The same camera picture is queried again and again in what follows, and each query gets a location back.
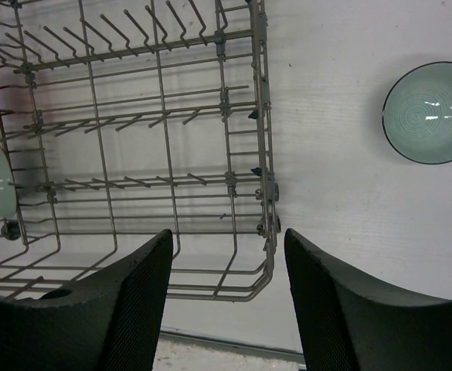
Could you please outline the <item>small pale green bowl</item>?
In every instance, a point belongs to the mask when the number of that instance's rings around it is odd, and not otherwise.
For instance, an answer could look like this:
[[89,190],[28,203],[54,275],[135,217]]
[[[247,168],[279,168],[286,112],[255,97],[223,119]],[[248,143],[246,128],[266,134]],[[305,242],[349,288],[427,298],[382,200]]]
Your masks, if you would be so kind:
[[411,162],[452,162],[452,62],[427,63],[403,75],[382,106],[391,147]]

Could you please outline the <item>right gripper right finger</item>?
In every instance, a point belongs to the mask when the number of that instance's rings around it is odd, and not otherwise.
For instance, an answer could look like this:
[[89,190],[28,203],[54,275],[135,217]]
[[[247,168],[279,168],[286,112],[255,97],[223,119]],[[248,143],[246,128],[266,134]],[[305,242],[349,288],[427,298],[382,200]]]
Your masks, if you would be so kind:
[[452,300],[397,287],[299,232],[284,255],[309,370],[452,370]]

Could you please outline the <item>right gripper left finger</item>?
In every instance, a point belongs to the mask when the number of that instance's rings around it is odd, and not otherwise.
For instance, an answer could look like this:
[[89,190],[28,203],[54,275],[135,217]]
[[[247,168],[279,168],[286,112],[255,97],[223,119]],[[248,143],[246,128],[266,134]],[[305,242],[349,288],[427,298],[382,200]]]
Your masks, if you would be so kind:
[[0,370],[151,370],[172,232],[39,299],[0,298]]

